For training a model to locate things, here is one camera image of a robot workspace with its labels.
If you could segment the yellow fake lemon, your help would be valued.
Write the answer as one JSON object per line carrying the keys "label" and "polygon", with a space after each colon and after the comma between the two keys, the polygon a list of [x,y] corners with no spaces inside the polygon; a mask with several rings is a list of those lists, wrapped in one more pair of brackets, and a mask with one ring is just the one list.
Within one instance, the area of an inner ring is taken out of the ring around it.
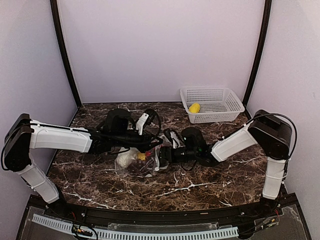
{"label": "yellow fake lemon", "polygon": [[197,114],[200,112],[201,106],[199,103],[193,103],[189,108],[188,111],[192,114]]}

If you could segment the polka dot zip bag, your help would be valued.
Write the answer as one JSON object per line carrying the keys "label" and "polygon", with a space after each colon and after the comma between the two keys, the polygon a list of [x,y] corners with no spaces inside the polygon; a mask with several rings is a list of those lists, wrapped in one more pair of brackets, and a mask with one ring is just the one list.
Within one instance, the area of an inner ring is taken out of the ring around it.
{"label": "polka dot zip bag", "polygon": [[160,149],[171,147],[172,144],[164,134],[160,138],[163,143],[145,153],[141,153],[137,148],[130,148],[129,151],[119,153],[114,161],[116,174],[122,178],[150,178],[166,170],[169,162],[159,159]]}

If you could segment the purple fake grapes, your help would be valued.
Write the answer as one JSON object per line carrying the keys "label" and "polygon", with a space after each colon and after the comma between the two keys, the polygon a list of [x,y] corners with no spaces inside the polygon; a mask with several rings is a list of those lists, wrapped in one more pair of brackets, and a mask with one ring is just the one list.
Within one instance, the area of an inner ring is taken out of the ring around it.
{"label": "purple fake grapes", "polygon": [[127,168],[126,172],[130,177],[149,178],[155,173],[156,163],[154,159],[134,160]]}

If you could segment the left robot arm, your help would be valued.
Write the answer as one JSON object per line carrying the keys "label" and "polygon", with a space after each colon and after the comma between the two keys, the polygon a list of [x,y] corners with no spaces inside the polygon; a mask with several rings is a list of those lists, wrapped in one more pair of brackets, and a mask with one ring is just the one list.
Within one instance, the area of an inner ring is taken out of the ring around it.
{"label": "left robot arm", "polygon": [[4,171],[19,175],[38,193],[60,218],[71,213],[59,188],[36,165],[32,150],[66,150],[99,155],[126,153],[135,148],[145,153],[163,143],[159,137],[162,124],[159,114],[151,108],[139,119],[128,110],[110,110],[105,120],[94,128],[52,125],[31,119],[23,113],[4,138],[0,163]]}

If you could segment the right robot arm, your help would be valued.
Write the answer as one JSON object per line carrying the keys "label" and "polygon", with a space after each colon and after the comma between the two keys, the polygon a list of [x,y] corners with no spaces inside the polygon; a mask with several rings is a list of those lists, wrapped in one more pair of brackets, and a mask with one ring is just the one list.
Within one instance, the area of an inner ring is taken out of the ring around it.
{"label": "right robot arm", "polygon": [[160,146],[156,157],[161,164],[184,164],[194,161],[204,167],[216,167],[247,150],[259,149],[266,158],[262,201],[255,205],[255,213],[266,217],[275,208],[282,184],[288,174],[288,164],[297,147],[298,129],[294,121],[280,113],[263,109],[239,129],[209,144],[196,127],[187,127],[180,136],[165,131],[168,145]]}

